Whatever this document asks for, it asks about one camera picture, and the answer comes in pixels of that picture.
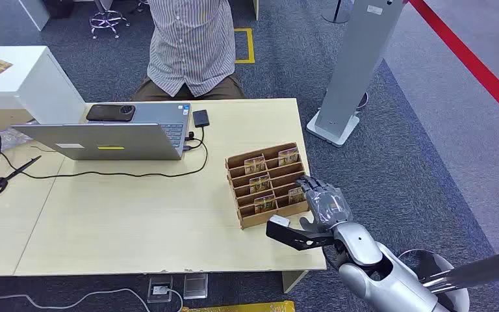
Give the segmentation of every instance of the clear plastic bag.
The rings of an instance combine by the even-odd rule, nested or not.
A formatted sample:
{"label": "clear plastic bag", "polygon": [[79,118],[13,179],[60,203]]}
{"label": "clear plastic bag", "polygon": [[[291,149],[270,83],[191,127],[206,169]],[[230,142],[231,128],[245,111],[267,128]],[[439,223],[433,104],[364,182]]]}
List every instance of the clear plastic bag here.
{"label": "clear plastic bag", "polygon": [[341,222],[353,221],[353,213],[339,188],[331,185],[308,190],[307,203],[314,216],[312,224],[302,222],[303,228],[325,232]]}

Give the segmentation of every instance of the laptop keyboard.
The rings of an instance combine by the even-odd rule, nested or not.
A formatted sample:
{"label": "laptop keyboard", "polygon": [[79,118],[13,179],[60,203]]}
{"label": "laptop keyboard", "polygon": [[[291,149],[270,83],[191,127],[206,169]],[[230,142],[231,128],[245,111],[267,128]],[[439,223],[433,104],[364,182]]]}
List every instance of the laptop keyboard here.
{"label": "laptop keyboard", "polygon": [[173,144],[173,147],[178,148],[181,144],[183,134],[183,125],[181,123],[169,123],[160,125],[167,134],[167,138]]}

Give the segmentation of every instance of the laptop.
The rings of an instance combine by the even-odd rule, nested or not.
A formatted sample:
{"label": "laptop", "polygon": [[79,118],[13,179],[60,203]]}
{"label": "laptop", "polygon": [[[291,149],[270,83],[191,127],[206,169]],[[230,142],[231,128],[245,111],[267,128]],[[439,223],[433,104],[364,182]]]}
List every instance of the laptop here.
{"label": "laptop", "polygon": [[136,106],[131,122],[12,128],[76,161],[181,159],[190,104],[130,105]]}

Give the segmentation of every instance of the striped shirt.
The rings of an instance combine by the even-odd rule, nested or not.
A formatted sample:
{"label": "striped shirt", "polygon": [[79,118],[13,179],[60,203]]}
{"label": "striped shirt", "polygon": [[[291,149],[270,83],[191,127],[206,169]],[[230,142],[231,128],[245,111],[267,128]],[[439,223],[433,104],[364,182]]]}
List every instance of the striped shirt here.
{"label": "striped shirt", "polygon": [[194,96],[234,73],[228,0],[149,0],[155,30],[148,77],[171,97],[186,83]]}

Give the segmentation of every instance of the phone camera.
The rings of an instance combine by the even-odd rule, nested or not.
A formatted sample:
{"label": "phone camera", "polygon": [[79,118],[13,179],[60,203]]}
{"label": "phone camera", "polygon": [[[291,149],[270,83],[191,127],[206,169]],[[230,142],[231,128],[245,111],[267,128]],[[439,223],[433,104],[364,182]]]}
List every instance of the phone camera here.
{"label": "phone camera", "polygon": [[133,109],[134,107],[132,105],[124,105],[120,108],[120,112],[122,112],[122,114],[129,114]]}

